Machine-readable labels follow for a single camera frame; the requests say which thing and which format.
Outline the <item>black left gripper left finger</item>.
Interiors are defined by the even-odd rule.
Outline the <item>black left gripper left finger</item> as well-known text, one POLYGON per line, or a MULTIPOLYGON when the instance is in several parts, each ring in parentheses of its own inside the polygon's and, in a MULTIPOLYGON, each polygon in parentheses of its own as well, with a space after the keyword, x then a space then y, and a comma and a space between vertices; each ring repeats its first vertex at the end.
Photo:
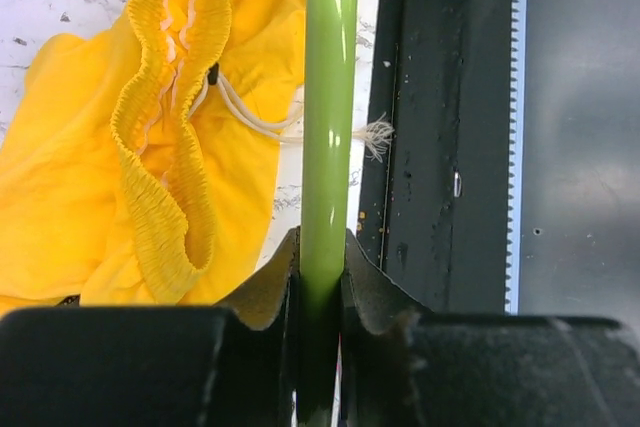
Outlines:
POLYGON ((222 301, 29 308, 1 322, 5 426, 287 426, 299 233, 222 301))

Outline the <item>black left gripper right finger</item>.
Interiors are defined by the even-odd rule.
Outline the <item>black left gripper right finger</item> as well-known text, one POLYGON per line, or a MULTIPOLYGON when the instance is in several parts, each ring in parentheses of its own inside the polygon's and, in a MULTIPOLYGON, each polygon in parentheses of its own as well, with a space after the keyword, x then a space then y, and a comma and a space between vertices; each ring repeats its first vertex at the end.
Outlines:
POLYGON ((439 314, 348 234, 343 426, 635 426, 639 344, 606 318, 439 314))

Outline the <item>yellow shorts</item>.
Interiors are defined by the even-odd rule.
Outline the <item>yellow shorts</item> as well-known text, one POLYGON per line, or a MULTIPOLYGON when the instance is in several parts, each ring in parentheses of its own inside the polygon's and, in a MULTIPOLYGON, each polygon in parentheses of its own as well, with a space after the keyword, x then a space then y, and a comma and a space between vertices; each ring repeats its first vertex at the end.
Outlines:
POLYGON ((1 149, 1 309, 213 304, 254 271, 306 0, 129 0, 37 54, 1 149))

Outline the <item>green hanger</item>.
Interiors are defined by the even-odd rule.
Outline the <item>green hanger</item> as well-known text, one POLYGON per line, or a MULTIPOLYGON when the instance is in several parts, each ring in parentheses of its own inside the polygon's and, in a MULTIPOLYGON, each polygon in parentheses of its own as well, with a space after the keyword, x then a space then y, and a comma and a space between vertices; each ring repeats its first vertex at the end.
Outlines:
POLYGON ((352 138, 357 0, 307 0, 300 229, 301 426, 332 422, 352 138))

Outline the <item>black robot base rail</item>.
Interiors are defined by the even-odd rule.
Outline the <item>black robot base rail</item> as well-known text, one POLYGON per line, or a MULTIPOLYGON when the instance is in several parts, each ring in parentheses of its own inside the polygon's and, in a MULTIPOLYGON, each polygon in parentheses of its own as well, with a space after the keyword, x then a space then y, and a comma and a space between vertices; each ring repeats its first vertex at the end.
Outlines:
POLYGON ((379 0, 357 238, 435 312, 506 307, 511 0, 379 0))

